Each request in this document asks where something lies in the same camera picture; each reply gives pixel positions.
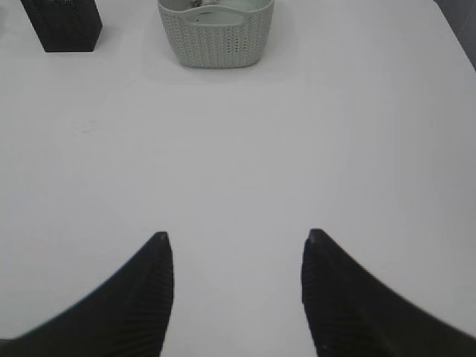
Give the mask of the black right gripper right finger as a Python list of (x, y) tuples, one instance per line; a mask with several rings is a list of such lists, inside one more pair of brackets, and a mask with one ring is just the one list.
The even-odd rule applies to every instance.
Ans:
[(475, 338), (404, 299), (325, 231), (309, 232), (302, 303), (318, 356), (474, 356)]

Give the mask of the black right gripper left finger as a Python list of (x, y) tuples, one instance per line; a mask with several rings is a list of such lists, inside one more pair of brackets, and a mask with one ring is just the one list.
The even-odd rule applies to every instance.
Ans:
[(81, 301), (1, 341), (1, 355), (159, 356), (173, 299), (173, 252), (167, 233), (157, 232)]

